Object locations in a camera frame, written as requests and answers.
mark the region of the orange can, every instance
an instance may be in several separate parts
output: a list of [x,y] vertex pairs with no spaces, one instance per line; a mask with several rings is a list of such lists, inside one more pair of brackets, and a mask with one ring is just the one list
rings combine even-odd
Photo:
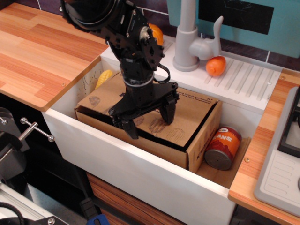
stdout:
[[221,127],[205,151],[205,161],[218,170],[228,170],[239,149],[242,137],[232,127]]

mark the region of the black wire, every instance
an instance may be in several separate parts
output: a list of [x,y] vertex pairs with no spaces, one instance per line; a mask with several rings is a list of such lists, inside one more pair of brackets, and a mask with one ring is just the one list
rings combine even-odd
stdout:
[[12,210],[18,216],[18,218],[20,220],[20,225],[25,225],[25,221],[24,221],[24,218],[23,218],[21,212],[15,206],[8,204],[6,202],[0,202],[0,207]]
[[300,129],[300,115],[298,115],[297,121],[298,121],[298,126],[299,126],[299,129]]
[[168,83],[170,81],[170,79],[171,79],[171,74],[170,74],[169,69],[167,67],[161,65],[161,64],[159,64],[158,67],[162,68],[163,70],[165,70],[168,73],[168,77],[165,80],[163,80],[163,81],[158,81],[156,78],[154,78],[154,81],[156,81],[157,83],[160,83],[160,84]]

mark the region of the faucet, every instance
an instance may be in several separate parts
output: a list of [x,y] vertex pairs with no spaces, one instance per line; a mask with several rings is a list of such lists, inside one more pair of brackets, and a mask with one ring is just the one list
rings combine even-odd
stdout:
[[223,17],[214,24],[214,39],[198,37],[195,24],[196,0],[181,0],[180,25],[177,28],[174,67],[183,72],[198,68],[199,60],[209,60],[221,53],[220,29]]

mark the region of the wooden countertop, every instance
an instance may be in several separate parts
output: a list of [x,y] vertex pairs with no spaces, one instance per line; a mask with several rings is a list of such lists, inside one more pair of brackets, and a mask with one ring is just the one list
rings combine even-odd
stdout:
[[13,3],[0,11],[0,93],[46,111],[107,47],[60,15]]
[[257,200],[254,189],[289,90],[299,85],[300,74],[283,70],[245,154],[244,158],[250,161],[242,161],[228,196],[233,202],[283,225],[299,225],[300,218]]

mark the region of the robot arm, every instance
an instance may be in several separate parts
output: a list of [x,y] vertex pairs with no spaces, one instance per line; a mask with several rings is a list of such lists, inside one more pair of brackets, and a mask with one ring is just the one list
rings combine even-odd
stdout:
[[[109,111],[114,125],[137,139],[133,119],[155,109],[171,124],[179,99],[178,85],[168,83],[170,73],[160,64],[163,46],[157,44],[137,7],[127,0],[61,0],[61,6],[69,23],[104,38],[120,61],[126,93]],[[169,76],[154,83],[157,67],[166,70]]]

